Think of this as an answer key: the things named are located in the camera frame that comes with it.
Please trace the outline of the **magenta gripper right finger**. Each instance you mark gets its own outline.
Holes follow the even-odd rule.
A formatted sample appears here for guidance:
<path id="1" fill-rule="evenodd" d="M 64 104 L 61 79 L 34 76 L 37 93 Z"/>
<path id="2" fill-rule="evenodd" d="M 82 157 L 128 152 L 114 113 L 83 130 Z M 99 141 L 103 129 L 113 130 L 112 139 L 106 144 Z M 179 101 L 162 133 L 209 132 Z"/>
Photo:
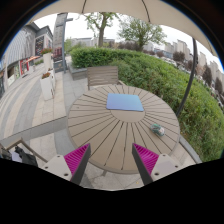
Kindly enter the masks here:
<path id="1" fill-rule="evenodd" d="M 153 151 L 132 144 L 132 155 L 144 185 L 148 185 L 181 169 L 168 154 L 156 154 Z"/>

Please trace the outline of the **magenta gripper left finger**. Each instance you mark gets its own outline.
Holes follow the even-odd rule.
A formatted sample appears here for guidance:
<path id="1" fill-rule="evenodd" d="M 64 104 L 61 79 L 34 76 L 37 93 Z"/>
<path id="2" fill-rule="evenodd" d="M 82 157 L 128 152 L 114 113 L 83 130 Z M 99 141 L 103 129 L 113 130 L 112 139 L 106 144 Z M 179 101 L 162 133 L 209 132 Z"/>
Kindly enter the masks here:
<path id="1" fill-rule="evenodd" d="M 91 146 L 90 144 L 86 144 L 65 156 L 54 156 L 42 169 L 79 185 L 84 175 L 90 154 Z"/>

